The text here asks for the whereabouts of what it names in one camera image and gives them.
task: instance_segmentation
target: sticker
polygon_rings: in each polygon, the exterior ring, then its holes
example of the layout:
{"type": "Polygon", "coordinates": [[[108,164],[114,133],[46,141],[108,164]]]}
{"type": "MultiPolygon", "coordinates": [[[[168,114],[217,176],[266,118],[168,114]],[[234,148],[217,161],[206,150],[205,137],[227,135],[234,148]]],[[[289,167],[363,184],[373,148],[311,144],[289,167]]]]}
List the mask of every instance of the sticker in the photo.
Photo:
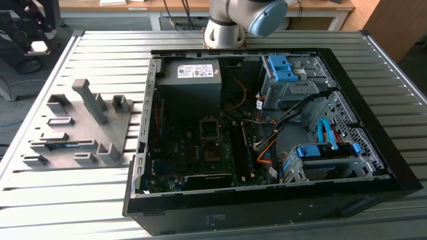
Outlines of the sticker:
{"type": "Polygon", "coordinates": [[[147,7],[128,7],[127,9],[131,11],[147,11],[147,7]]]}
{"type": "Polygon", "coordinates": [[[270,167],[269,173],[275,179],[278,178],[278,171],[274,169],[274,167],[270,167]]]}
{"type": "Polygon", "coordinates": [[[294,69],[294,73],[295,74],[306,74],[306,71],[305,71],[303,68],[302,69],[294,69]]]}
{"type": "Polygon", "coordinates": [[[207,216],[206,217],[206,225],[209,227],[218,226],[222,222],[225,222],[226,217],[227,217],[226,214],[207,216]]]}
{"type": "Polygon", "coordinates": [[[179,79],[211,78],[211,77],[214,77],[213,64],[178,66],[178,78],[179,79]]]}
{"type": "Polygon", "coordinates": [[[257,109],[263,110],[263,102],[259,100],[257,101],[257,109]]]}

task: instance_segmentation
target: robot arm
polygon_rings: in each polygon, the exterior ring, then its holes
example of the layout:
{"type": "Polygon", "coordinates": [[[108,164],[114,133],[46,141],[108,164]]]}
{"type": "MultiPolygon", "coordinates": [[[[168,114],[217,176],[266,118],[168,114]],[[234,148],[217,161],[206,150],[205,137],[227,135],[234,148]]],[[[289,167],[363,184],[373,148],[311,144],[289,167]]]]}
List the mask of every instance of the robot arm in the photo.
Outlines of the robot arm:
{"type": "Polygon", "coordinates": [[[44,14],[32,0],[2,0],[0,4],[0,37],[11,40],[24,55],[46,55],[55,48],[51,39],[60,20],[59,1],[38,2],[44,14]],[[19,19],[12,18],[10,11],[19,19]]]}
{"type": "Polygon", "coordinates": [[[205,43],[210,48],[234,49],[245,43],[245,30],[267,37],[285,20],[285,0],[211,0],[205,43]]]}

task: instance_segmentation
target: blue plastic clip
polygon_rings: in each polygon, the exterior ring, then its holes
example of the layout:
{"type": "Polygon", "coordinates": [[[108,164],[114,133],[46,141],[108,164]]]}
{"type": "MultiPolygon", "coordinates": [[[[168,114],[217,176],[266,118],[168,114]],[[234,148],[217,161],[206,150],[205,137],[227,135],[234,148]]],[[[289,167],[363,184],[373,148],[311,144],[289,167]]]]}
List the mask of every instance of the blue plastic clip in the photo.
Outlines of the blue plastic clip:
{"type": "Polygon", "coordinates": [[[297,148],[298,156],[302,157],[321,157],[321,151],[317,145],[303,145],[297,148]]]}
{"type": "Polygon", "coordinates": [[[305,152],[303,152],[303,149],[301,147],[297,148],[297,154],[298,154],[298,156],[301,158],[305,157],[305,152]]]}
{"type": "Polygon", "coordinates": [[[271,55],[269,60],[277,82],[297,82],[299,80],[299,76],[293,71],[293,63],[289,62],[285,55],[271,55]]]}
{"type": "Polygon", "coordinates": [[[333,150],[339,149],[339,146],[337,145],[335,142],[335,135],[334,135],[334,130],[331,129],[331,125],[327,119],[321,118],[318,121],[318,138],[319,142],[323,143],[323,132],[322,132],[322,127],[325,126],[326,128],[326,142],[333,145],[333,150]]]}
{"type": "Polygon", "coordinates": [[[354,143],[353,144],[353,148],[354,148],[354,150],[355,150],[355,153],[358,154],[358,155],[361,155],[362,154],[362,147],[361,147],[361,145],[359,145],[359,143],[354,143]]]}

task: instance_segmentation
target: metal work table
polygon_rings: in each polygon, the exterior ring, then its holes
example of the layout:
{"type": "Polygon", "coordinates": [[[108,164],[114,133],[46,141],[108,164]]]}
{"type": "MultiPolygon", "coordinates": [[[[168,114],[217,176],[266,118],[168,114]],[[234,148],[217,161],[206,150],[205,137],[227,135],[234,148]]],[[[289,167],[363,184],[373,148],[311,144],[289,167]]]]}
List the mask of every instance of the metal work table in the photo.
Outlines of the metal work table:
{"type": "MultiPolygon", "coordinates": [[[[0,163],[0,236],[4,239],[136,239],[150,234],[122,216],[128,164],[136,150],[151,49],[195,49],[201,32],[87,31],[74,36],[30,110],[0,163]],[[47,96],[71,90],[87,78],[103,99],[132,99],[126,160],[115,168],[31,170],[20,162],[28,139],[51,114],[47,96]]],[[[427,236],[427,100],[370,36],[359,32],[287,31],[267,39],[249,38],[250,48],[331,48],[347,70],[425,189],[405,199],[379,204],[357,216],[190,234],[197,239],[402,239],[427,236]]]]}

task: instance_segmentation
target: power cable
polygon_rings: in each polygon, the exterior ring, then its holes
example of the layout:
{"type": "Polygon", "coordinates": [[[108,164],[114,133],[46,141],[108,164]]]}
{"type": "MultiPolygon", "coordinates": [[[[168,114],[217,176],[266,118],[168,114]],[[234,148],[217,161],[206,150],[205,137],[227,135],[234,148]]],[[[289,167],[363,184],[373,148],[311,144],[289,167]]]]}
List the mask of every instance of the power cable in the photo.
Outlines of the power cable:
{"type": "Polygon", "coordinates": [[[187,14],[187,26],[189,26],[189,30],[190,30],[190,28],[193,28],[193,30],[197,30],[195,25],[194,25],[194,21],[193,21],[193,18],[191,18],[189,0],[181,0],[181,2],[182,2],[182,5],[183,5],[183,7],[185,7],[186,14],[187,14]]]}
{"type": "Polygon", "coordinates": [[[12,125],[16,125],[16,124],[20,124],[22,122],[24,122],[24,120],[20,120],[20,121],[16,121],[16,122],[12,122],[12,123],[3,124],[3,125],[0,125],[0,128],[8,127],[8,126],[12,126],[12,125]]]}
{"type": "Polygon", "coordinates": [[[164,8],[166,8],[166,11],[167,11],[167,15],[168,15],[168,22],[171,23],[171,25],[174,26],[175,30],[178,31],[179,29],[176,28],[176,23],[172,20],[172,16],[171,16],[167,0],[163,0],[163,3],[164,3],[164,8]]]}

